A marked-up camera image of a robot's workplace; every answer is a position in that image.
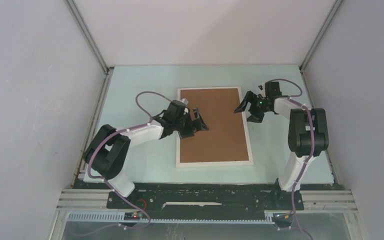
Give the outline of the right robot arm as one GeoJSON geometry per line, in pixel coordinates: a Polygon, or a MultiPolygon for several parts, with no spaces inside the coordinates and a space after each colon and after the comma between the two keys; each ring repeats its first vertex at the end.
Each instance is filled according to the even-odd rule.
{"type": "Polygon", "coordinates": [[[235,113],[248,110],[246,119],[261,123],[268,112],[281,115],[289,121],[287,143],[290,156],[283,174],[277,182],[280,190],[271,194],[271,204],[284,209],[291,202],[288,192],[296,192],[309,165],[329,146],[329,132],[326,111],[323,108],[309,108],[296,100],[303,94],[284,95],[280,89],[281,78],[259,85],[260,93],[248,91],[234,110],[235,113]]]}

